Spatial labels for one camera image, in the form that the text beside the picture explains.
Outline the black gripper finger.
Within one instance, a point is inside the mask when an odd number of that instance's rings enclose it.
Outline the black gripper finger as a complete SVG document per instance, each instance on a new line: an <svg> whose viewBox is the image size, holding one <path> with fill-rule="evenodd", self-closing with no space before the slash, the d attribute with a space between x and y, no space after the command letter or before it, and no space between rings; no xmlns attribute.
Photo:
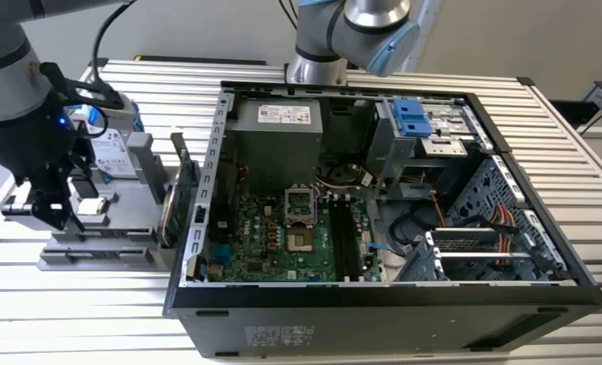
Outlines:
<svg viewBox="0 0 602 365"><path fill-rule="evenodd" d="M77 198L80 200L82 200L84 198L97 198L98 191L94 183L92 182L89 155L82 157L76 152L69 152L68 159L73 164L69 178L70 185L74 187L74 190L77 192Z"/></svg>
<svg viewBox="0 0 602 365"><path fill-rule="evenodd" d="M70 191L61 167L41 167L1 206L2 216L32 230L64 230Z"/></svg>

